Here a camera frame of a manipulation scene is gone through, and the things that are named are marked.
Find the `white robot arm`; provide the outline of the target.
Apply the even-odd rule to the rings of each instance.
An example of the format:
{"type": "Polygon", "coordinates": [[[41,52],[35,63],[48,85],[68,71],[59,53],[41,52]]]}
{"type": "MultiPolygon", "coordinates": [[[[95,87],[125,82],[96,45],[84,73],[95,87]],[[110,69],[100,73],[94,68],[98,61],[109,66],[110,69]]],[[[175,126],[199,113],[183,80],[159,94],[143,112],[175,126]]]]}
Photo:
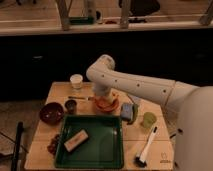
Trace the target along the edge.
{"type": "Polygon", "coordinates": [[[116,72],[101,55],[86,71],[96,95],[111,88],[146,99],[178,114],[173,171],[213,171],[213,86],[116,72]]]}

